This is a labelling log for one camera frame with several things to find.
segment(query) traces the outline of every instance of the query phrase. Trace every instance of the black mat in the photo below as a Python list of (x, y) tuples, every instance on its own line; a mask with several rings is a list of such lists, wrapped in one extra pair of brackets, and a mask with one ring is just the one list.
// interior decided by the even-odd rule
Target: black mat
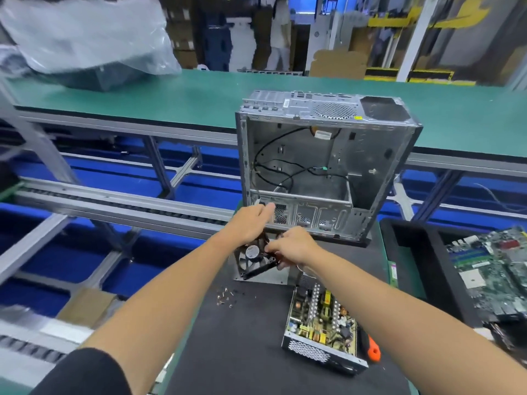
[[(373, 234), (366, 249), (324, 246), (385, 279), (386, 261), (377, 231)], [(225, 287), (238, 291), (232, 308), (217, 305), (217, 291)], [(283, 285), (235, 282), (232, 267), (224, 266), (165, 394), (409, 394), (408, 382), (386, 354), (380, 364), (350, 378), (280, 348), (292, 293)]]

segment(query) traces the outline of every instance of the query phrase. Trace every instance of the white shirt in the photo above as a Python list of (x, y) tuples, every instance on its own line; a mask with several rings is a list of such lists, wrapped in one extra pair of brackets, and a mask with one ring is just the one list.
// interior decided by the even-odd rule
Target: white shirt
[[(291, 22), (288, 0), (280, 0), (276, 3), (276, 13), (271, 23), (271, 47), (289, 48), (282, 34), (282, 25)], [(291, 43), (291, 32), (288, 31), (288, 43)]]

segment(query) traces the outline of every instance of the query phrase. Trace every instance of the work surface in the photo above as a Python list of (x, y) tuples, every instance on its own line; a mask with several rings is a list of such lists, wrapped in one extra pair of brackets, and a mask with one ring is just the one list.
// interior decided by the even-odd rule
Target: work surface
[[(375, 225), (366, 249), (321, 245), (386, 280), (381, 241)], [(280, 348), (293, 288), (235, 282), (232, 273), (225, 265), (203, 299), (164, 395), (409, 395), (408, 381), (387, 354), (351, 378)], [(217, 291), (225, 287), (238, 291), (231, 309), (217, 305)]]
[(527, 92), (184, 69), (179, 77), (151, 77), (115, 92), (89, 92), (33, 79), (11, 83), (19, 108), (144, 119), (230, 131), (241, 100), (255, 89), (401, 97), (424, 125), (416, 146), (527, 157)]

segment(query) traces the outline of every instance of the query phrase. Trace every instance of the orange screwdriver handle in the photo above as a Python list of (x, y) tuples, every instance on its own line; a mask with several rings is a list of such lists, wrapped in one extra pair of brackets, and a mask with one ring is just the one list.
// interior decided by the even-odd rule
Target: orange screwdriver handle
[(377, 363), (380, 360), (380, 348), (379, 345), (373, 340), (372, 337), (369, 336), (369, 347), (368, 347), (368, 358), (372, 361)]

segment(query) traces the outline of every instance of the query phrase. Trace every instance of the person in white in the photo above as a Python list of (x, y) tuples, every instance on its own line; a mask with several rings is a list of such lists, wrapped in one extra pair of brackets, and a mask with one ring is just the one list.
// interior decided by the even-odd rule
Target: person in white
[(276, 70), (282, 60), (282, 70), (289, 70), (289, 48), (291, 46), (291, 15), (289, 0), (276, 0), (271, 23), (271, 55), (266, 70)]

